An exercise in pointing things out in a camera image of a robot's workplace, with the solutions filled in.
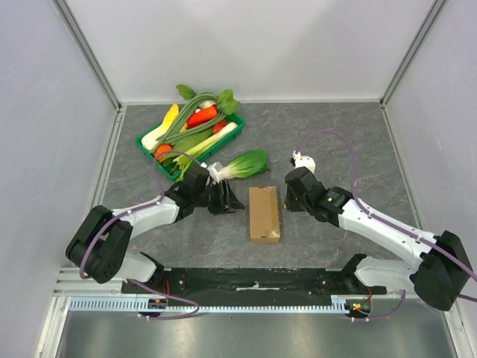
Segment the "green plastic vegetable tray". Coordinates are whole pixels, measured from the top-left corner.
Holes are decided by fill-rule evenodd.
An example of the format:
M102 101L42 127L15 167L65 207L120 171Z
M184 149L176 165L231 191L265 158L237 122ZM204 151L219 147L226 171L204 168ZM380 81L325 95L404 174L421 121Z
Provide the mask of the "green plastic vegetable tray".
M225 122L235 122L238 127L232 131L230 134L226 135L222 140L220 140L217 144L212 146L208 151L206 151L204 154L199 156L198 160L200 162L204 162L205 160L208 160L211 156L213 156L215 153L220 151L224 146L226 146L228 143L230 143L232 140L234 140L237 136L241 134L241 132L244 129L244 126L246 125L245 120L240 117L237 114L232 114L231 116L227 116L225 118ZM201 131L198 134L189 134L186 136L187 140L186 141L180 141L181 143L184 143L184 145L176 145L176 148L174 150L176 151L182 151L185 152L190 149L191 147L197 145L198 143L204 141L214 133L212 132L213 128ZM171 153L170 157L167 157L164 159L162 162L156 161L157 168L169 179L176 181L176 179L180 175L180 170L178 169L177 164L174 162L174 159L179 157L180 155L177 153Z

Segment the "yellow corn cob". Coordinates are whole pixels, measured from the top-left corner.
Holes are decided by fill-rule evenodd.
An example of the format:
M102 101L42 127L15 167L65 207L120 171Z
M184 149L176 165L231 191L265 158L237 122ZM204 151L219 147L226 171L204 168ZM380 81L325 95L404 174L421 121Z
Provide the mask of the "yellow corn cob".
M166 115L165 115L165 117L162 121L162 124L161 124L161 128L164 131L168 130L171 127L171 125L174 123L174 120L178 117L179 112L180 112L180 108L179 108L178 104L173 104L170 107L170 109L166 113Z

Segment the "green bok choy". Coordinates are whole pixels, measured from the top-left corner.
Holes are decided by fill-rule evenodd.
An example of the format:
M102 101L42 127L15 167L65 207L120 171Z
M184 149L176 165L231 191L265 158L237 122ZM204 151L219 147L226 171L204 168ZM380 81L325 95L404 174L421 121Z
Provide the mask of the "green bok choy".
M268 153L263 149L256 149L237 156L218 172L218 179L246 179L268 171Z

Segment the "white daikon stalk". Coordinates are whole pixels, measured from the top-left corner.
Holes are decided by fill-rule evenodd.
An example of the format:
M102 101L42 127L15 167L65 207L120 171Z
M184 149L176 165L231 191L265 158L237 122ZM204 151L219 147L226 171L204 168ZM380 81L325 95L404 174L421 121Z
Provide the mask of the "white daikon stalk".
M157 143L159 142L159 138L166 133L168 130L168 125L163 122L161 125L158 127L154 128L152 131L148 132L146 135L143 136L141 139L141 144L142 146L147 150L147 151L153 151Z

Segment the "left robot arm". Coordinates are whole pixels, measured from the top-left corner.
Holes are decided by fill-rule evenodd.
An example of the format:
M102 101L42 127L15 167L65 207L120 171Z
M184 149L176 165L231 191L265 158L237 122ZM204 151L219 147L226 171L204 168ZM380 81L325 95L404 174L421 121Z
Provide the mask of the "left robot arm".
M147 293L161 290L162 264L145 253L128 251L130 240L156 227L179 222L205 207L213 215L243 210L228 180L219 180L214 166L196 166L184 179L145 203L109 210L93 207L66 248L66 258L83 279L107 283L136 280Z

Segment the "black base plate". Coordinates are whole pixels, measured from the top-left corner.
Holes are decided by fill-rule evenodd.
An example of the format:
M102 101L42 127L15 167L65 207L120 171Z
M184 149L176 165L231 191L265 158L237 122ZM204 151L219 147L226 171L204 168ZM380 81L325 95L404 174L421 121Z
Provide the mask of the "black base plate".
M201 304L328 304L333 295L385 295L348 271L324 268L168 268L145 284Z

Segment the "brown cardboard express box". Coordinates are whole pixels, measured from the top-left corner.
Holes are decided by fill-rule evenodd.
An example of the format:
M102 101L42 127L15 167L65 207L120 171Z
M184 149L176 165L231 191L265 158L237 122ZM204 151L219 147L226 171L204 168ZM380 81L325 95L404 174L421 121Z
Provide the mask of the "brown cardboard express box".
M281 237L279 199L275 186L249 188L250 241L278 244Z

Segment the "red chili pepper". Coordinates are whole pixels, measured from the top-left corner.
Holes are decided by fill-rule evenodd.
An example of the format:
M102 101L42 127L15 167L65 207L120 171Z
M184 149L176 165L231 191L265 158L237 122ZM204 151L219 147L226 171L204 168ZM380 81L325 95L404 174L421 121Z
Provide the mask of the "red chili pepper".
M195 128L199 125L202 125L214 119L217 115L218 111L215 105L202 109L189 117L189 119L186 121L187 128Z

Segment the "green leafy vegetable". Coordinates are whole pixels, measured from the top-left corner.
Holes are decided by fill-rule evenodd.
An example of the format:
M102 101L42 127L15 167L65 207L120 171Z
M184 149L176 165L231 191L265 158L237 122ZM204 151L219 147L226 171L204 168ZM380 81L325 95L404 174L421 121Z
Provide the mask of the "green leafy vegetable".
M194 110L204 101L214 101L217 104L218 112L226 115L232 115L241 105L239 101L235 100L231 89L226 89L217 95L213 92L196 93L185 84L178 84L176 88L179 95L187 101L180 110L186 114L193 114Z

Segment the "small orange pumpkin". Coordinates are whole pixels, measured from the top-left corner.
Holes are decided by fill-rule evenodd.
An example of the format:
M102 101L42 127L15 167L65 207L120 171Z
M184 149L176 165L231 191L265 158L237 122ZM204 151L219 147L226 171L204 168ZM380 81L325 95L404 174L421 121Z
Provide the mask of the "small orange pumpkin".
M169 144L162 144L159 145L154 152L154 158L158 161L162 161L164 156L167 156L169 151L171 151L173 147Z

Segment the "green white leek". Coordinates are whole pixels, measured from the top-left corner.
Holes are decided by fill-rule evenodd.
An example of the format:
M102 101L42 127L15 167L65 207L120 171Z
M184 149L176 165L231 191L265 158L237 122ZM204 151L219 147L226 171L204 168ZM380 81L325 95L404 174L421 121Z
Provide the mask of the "green white leek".
M208 151L212 146L217 144L224 137L218 138L213 134L204 141L188 149L185 154L181 154L179 157L174 159L174 162L177 164L178 169L180 170L180 175L176 179L176 181L181 181L183 179L184 174L189 169L194 159L197 160L199 156Z

